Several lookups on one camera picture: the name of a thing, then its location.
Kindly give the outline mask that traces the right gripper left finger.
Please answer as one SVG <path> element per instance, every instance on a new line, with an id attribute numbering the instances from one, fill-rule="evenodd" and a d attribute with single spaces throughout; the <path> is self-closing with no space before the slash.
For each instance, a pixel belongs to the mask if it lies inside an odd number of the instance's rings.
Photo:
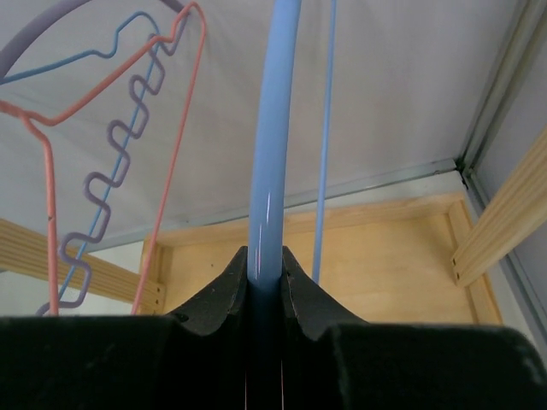
<path id="1" fill-rule="evenodd" d="M 2 319 L 2 408 L 243 408 L 246 267 L 164 315 Z"/>

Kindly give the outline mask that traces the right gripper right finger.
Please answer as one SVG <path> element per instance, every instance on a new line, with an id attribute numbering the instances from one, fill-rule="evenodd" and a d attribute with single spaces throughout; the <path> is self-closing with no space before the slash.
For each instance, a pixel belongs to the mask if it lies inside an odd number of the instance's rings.
<path id="1" fill-rule="evenodd" d="M 309 278 L 289 249 L 280 281 L 287 409 L 543 409 L 546 370 L 518 331 L 373 324 Z"/>

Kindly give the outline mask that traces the pink hanger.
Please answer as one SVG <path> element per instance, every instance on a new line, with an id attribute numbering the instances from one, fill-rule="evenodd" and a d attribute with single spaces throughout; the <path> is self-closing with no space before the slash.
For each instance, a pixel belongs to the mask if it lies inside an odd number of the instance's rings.
<path id="1" fill-rule="evenodd" d="M 180 12 L 133 3 L 148 13 L 161 36 L 172 30 L 199 34 L 203 3 L 187 1 Z M 69 265 L 58 248 L 69 232 L 87 233 L 97 210 L 84 195 L 91 172 L 109 174 L 117 152 L 107 127 L 128 124 L 135 103 L 129 80 L 145 76 L 150 57 L 142 51 L 152 27 L 139 17 L 121 32 L 110 59 L 89 56 L 19 84 L 1 88 L 1 314 L 45 315 Z M 174 69 L 164 44 L 157 58 L 165 69 L 156 95 L 144 96 L 150 116 L 139 139 L 126 147 L 131 164 L 123 184 L 109 193 L 109 224 L 103 237 L 150 223 L 175 138 L 175 116 L 183 108 L 189 68 Z M 141 303 L 148 270 L 143 269 L 134 300 Z"/>

